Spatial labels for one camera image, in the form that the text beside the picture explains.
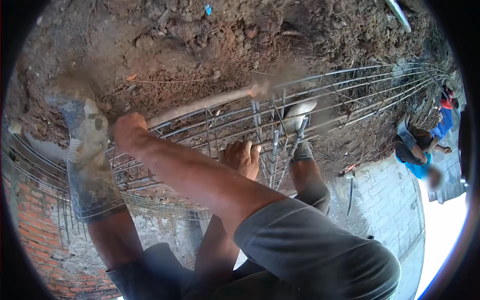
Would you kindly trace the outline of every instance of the pipe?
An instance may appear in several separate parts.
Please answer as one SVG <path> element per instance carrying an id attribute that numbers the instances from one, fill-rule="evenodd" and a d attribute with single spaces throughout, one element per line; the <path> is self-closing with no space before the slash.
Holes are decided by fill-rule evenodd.
<path id="1" fill-rule="evenodd" d="M 390 7 L 400 24 L 402 24 L 406 33 L 412 32 L 412 27 L 408 23 L 407 17 L 403 14 L 402 9 L 395 0 L 385 0 L 385 3 Z"/>

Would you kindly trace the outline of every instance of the forearm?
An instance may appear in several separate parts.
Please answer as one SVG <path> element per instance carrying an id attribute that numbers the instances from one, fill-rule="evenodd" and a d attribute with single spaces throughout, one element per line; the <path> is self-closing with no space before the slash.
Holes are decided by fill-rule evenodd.
<path id="1" fill-rule="evenodd" d="M 435 147 L 433 147 L 432 149 L 433 149 L 433 150 L 439 150 L 439 151 L 442 151 L 442 152 L 445 151 L 445 147 L 440 146 L 440 145 L 438 145 L 438 144 L 437 144 Z"/>
<path id="2" fill-rule="evenodd" d="M 410 151 L 416 158 L 419 158 L 424 163 L 427 163 L 427 156 L 425 155 L 424 151 L 420 148 L 420 146 L 415 144 L 413 148 L 410 149 Z"/>
<path id="3" fill-rule="evenodd" d="M 177 192 L 219 216 L 228 235 L 252 213 L 285 196 L 199 152 L 138 131 L 127 151 Z"/>
<path id="4" fill-rule="evenodd" d="M 219 284 L 231 280 L 232 270 L 240 249 L 223 228 L 222 221 L 213 215 L 198 249 L 195 272 L 208 276 Z"/>

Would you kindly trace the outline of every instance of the sky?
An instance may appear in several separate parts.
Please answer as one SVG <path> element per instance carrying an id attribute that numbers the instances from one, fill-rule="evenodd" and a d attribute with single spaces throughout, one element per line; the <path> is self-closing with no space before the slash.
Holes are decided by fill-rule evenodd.
<path id="1" fill-rule="evenodd" d="M 425 256 L 415 300 L 428 287 L 447 259 L 462 230 L 467 214 L 465 193 L 442 205 L 437 201 L 428 202 L 427 190 L 420 180 L 419 184 L 425 214 Z"/>

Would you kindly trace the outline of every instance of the grey boot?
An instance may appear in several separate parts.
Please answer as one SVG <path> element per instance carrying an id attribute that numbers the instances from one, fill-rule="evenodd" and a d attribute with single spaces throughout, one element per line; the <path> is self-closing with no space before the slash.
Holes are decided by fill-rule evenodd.
<path id="1" fill-rule="evenodd" d="M 57 80 L 45 97 L 58 106 L 68 124 L 70 198 L 77 220 L 83 223 L 127 209 L 105 154 L 108 121 L 93 99 L 88 84 L 71 79 Z"/>

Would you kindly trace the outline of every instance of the knee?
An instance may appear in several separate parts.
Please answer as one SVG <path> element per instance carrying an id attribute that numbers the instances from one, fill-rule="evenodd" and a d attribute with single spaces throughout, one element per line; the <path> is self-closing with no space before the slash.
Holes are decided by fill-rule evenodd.
<path id="1" fill-rule="evenodd" d="M 361 299 L 385 299 L 396 291 L 401 276 L 398 259 L 384 245 L 372 241 L 358 247 L 351 256 L 354 262 L 351 295 Z"/>
<path id="2" fill-rule="evenodd" d="M 323 181 L 311 182 L 296 198 L 327 215 L 330 207 L 330 191 Z"/>

